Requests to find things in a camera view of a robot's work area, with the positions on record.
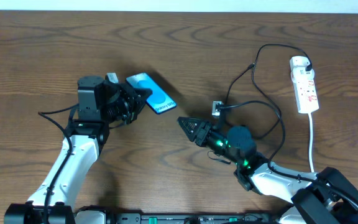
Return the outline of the blue screen smartphone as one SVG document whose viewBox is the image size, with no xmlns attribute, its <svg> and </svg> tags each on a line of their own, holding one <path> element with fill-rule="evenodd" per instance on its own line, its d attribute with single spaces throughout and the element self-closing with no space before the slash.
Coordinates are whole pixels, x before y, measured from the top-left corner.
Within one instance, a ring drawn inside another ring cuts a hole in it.
<svg viewBox="0 0 358 224">
<path fill-rule="evenodd" d="M 147 73 L 127 77 L 126 82 L 133 88 L 152 90 L 146 102 L 156 114 L 165 113 L 177 106 L 176 102 Z"/>
</svg>

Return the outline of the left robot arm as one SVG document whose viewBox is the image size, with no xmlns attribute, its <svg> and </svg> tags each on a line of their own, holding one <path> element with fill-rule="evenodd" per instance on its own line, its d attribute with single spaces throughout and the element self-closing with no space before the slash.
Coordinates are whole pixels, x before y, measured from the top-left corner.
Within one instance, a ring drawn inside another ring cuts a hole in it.
<svg viewBox="0 0 358 224">
<path fill-rule="evenodd" d="M 78 103 L 69 107 L 62 149 L 40 187 L 26 203 L 11 204 L 5 223 L 115 223 L 107 208 L 74 209 L 77 195 L 91 166 L 108 140 L 110 124 L 131 124 L 152 94 L 149 88 L 119 83 L 115 74 L 78 80 Z"/>
</svg>

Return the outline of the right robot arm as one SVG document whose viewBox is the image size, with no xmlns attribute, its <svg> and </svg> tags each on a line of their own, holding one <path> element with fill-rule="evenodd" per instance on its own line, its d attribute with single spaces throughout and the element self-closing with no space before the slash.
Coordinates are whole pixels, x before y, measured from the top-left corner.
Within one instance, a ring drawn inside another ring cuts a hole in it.
<svg viewBox="0 0 358 224">
<path fill-rule="evenodd" d="M 358 223 L 358 190 L 337 169 L 299 172 L 280 167 L 257 151 L 243 126 L 223 134 L 207 120 L 179 117 L 177 122 L 191 142 L 210 148 L 223 163 L 234 163 L 234 175 L 247 191 L 290 203 L 278 223 Z"/>
</svg>

